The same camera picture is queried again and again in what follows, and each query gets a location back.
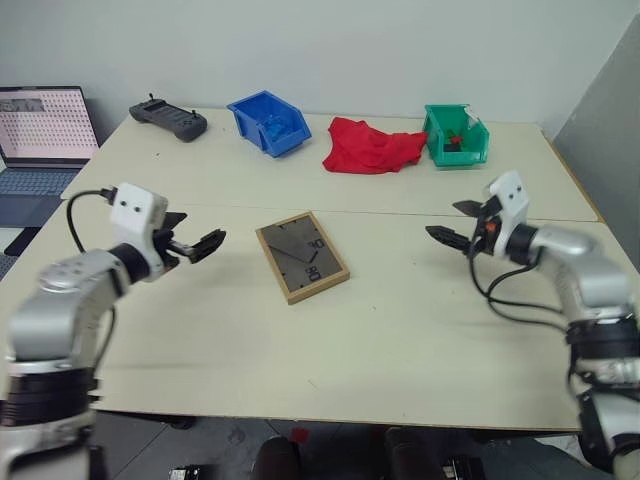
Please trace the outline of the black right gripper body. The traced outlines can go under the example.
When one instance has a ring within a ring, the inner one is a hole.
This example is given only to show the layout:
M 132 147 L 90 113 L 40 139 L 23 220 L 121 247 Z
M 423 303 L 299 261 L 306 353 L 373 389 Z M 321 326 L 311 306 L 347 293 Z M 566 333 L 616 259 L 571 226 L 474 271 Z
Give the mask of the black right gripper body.
M 496 195 L 491 196 L 483 204 L 483 213 L 476 219 L 476 225 L 471 237 L 469 256 L 476 256 L 480 253 L 493 255 L 498 236 L 501 231 L 500 212 L 502 204 Z

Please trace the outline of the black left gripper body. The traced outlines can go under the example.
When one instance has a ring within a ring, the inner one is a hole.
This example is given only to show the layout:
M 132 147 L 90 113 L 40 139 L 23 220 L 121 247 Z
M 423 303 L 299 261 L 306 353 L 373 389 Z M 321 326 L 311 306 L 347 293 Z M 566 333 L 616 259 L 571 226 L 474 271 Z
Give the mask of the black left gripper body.
M 185 258 L 192 263 L 193 247 L 174 238 L 172 229 L 161 228 L 153 232 L 153 246 L 163 265 L 163 273 L 168 273 Z

